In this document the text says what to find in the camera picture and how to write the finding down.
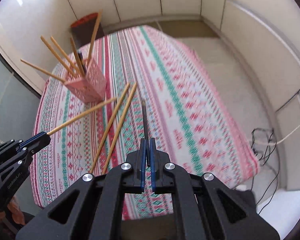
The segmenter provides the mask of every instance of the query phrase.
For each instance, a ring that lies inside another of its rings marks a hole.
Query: striped tablecloth
[[[84,57],[88,50],[89,46],[82,48]],[[119,97],[127,82],[138,82],[108,169],[139,148],[144,136],[141,98],[145,98],[149,136],[155,137],[157,148],[167,152],[172,162],[197,175],[210,171],[230,188],[259,171],[248,141],[193,50],[156,29],[140,26],[97,40],[93,56],[107,80],[106,99]],[[59,64],[54,73],[64,76],[65,70]],[[103,169],[125,101],[109,131],[95,175]],[[83,104],[50,78],[34,134],[48,132],[94,105]],[[109,104],[60,130],[50,145],[34,156],[31,182],[37,205],[48,205],[89,170],[113,109],[114,103]],[[123,219],[172,213],[171,196],[153,194],[149,170],[146,178],[142,195],[126,195]]]

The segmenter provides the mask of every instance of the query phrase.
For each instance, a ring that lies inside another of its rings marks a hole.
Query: table
[[[87,57],[89,46],[81,50]],[[108,170],[139,148],[144,136],[144,98],[149,136],[173,163],[196,175],[212,172],[229,188],[259,171],[247,139],[193,50],[154,28],[138,26],[96,40],[93,57],[107,80],[106,99],[119,97],[127,82],[138,82]],[[65,70],[59,64],[54,74],[64,76]],[[125,101],[99,156],[96,176],[103,169]],[[50,78],[40,101],[34,134],[50,131],[95,104],[83,104]],[[50,145],[34,156],[31,182],[37,205],[45,207],[88,172],[113,109],[114,103],[109,104],[60,130],[51,137]],[[126,194],[124,220],[172,213],[171,196],[151,192],[149,169],[146,179],[142,195]]]

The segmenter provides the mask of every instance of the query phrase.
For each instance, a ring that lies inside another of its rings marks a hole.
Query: utensil holder
[[[77,78],[67,72],[64,85],[82,102],[101,102],[106,93],[106,79],[94,59],[91,59],[84,77]]]

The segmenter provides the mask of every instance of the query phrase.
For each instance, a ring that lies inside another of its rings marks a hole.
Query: metal bolt
[[[90,174],[90,173],[84,174],[84,175],[82,176],[82,179],[83,179],[84,181],[90,181],[90,180],[93,179],[93,175]]]
[[[213,176],[213,174],[211,174],[211,173],[206,173],[206,174],[203,175],[203,178],[204,178],[205,180],[213,180],[213,179],[214,179],[214,176]]]
[[[121,164],[121,169],[123,170],[128,170],[131,168],[131,164],[130,163],[122,163]]]
[[[167,170],[173,170],[176,166],[173,163],[166,163],[164,166]]]

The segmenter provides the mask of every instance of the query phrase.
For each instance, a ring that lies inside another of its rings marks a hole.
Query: wooden stick
[[[122,127],[122,124],[123,124],[123,121],[126,117],[126,114],[128,112],[128,109],[129,109],[129,106],[130,106],[130,103],[132,101],[132,98],[133,98],[133,95],[134,95],[134,92],[136,91],[136,88],[137,88],[137,83],[135,83],[132,87],[132,90],[130,92],[130,95],[128,97],[128,101],[124,107],[124,110],[122,112],[122,115],[121,115],[121,118],[120,118],[120,121],[119,121],[119,124],[118,124],[118,127],[117,127],[117,130],[115,131],[115,134],[114,134],[114,137],[113,137],[113,140],[112,140],[112,143],[111,143],[111,147],[110,147],[110,151],[109,151],[109,154],[108,154],[108,157],[107,157],[107,160],[106,160],[106,164],[105,166],[103,167],[103,171],[102,171],[102,174],[106,174],[106,170],[107,170],[107,167],[108,167],[108,164],[109,164],[109,161],[111,159],[111,154],[113,152],[113,149],[114,149],[114,146],[115,146],[115,143],[117,142],[117,138],[119,136],[119,132],[120,132],[120,129]]]
[[[61,52],[61,54],[66,58],[67,61],[69,61],[72,68],[75,69],[77,73],[79,73],[79,69],[76,67],[76,65],[72,62],[72,60],[68,57],[66,52],[60,47],[60,45],[57,43],[57,41],[51,36],[50,40],[52,43],[58,48],[58,50]]]
[[[80,73],[80,75],[82,77],[84,77],[85,76],[84,70],[83,70],[83,67],[82,67],[82,64],[81,64],[81,60],[79,58],[79,55],[78,55],[78,52],[77,52],[77,49],[75,47],[74,40],[73,40],[72,37],[70,37],[70,42],[71,42],[71,47],[72,47],[72,50],[73,50],[73,54],[74,54],[75,60],[77,62],[78,68],[79,68],[79,73]]]
[[[95,41],[96,36],[97,36],[98,28],[99,28],[100,21],[101,21],[101,16],[102,16],[102,9],[100,11],[98,11],[98,16],[97,16],[97,19],[96,19],[96,23],[95,23],[94,28],[93,28],[93,32],[92,32],[92,36],[91,36],[91,42],[90,42],[90,48],[89,48],[89,54],[88,54],[89,55],[88,56],[88,62],[90,62],[90,59],[91,59],[93,44],[94,44],[94,41]]]
[[[80,118],[86,116],[87,114],[90,114],[90,113],[92,113],[93,111],[95,111],[95,110],[97,110],[97,109],[99,109],[99,108],[101,108],[101,107],[103,107],[103,106],[105,106],[105,105],[111,103],[112,101],[115,101],[115,100],[117,100],[117,98],[111,98],[111,99],[109,99],[109,100],[107,100],[107,101],[103,101],[102,103],[97,104],[96,106],[90,108],[89,110],[84,111],[83,113],[78,114],[78,115],[75,116],[74,118],[72,118],[72,119],[70,119],[70,120],[64,122],[62,125],[56,127],[55,129],[51,130],[50,132],[47,132],[47,134],[48,134],[48,135],[52,135],[52,134],[56,133],[57,131],[61,130],[62,128],[66,127],[66,126],[72,124],[73,122],[79,120]]]
[[[105,129],[105,132],[103,133],[103,137],[102,137],[102,139],[101,139],[101,141],[100,141],[100,144],[99,144],[99,147],[98,147],[97,154],[96,154],[96,156],[94,157],[94,161],[93,161],[92,167],[91,167],[91,169],[90,169],[90,173],[91,173],[91,174],[93,173],[94,167],[96,166],[96,163],[97,163],[99,154],[100,154],[101,149],[102,149],[102,147],[103,147],[103,144],[104,144],[104,142],[105,142],[105,140],[106,140],[106,138],[107,138],[107,135],[108,135],[108,132],[109,132],[109,130],[110,130],[110,127],[111,127],[111,125],[112,125],[112,123],[113,123],[113,121],[114,121],[114,119],[115,119],[115,116],[117,115],[117,112],[118,112],[118,110],[119,110],[119,108],[120,108],[120,106],[121,106],[121,103],[122,103],[122,101],[123,101],[123,99],[124,99],[124,97],[125,97],[125,95],[126,95],[128,89],[129,89],[129,86],[130,86],[130,83],[128,83],[128,84],[126,85],[126,87],[124,88],[124,90],[123,90],[123,92],[122,92],[122,95],[121,95],[119,101],[117,102],[117,105],[115,106],[113,112],[112,112],[112,115],[111,115],[111,117],[110,117],[110,120],[109,120],[109,122],[108,122],[108,125],[107,125],[107,127],[106,127],[106,129]]]
[[[48,49],[52,52],[52,54],[57,58],[57,60],[65,67],[65,69],[74,77],[76,76],[75,73],[68,67],[68,65],[62,60],[62,58],[55,52],[55,50],[51,47],[51,45],[46,41],[46,39],[41,36],[40,37],[43,43],[48,47]]]
[[[55,78],[55,79],[60,80],[62,83],[66,82],[66,80],[64,80],[63,78],[60,78],[60,77],[58,77],[58,76],[56,76],[56,75],[50,73],[49,71],[44,70],[43,68],[40,68],[40,67],[38,67],[38,66],[36,66],[36,65],[33,65],[33,64],[31,64],[30,62],[27,62],[27,61],[25,61],[25,60],[23,60],[23,59],[20,59],[20,61],[23,62],[23,63],[26,63],[26,64],[29,65],[30,67],[33,67],[33,68],[35,68],[35,69],[41,71],[42,73],[45,73],[45,74],[48,75],[48,76],[51,76],[51,77],[53,77],[53,78]]]

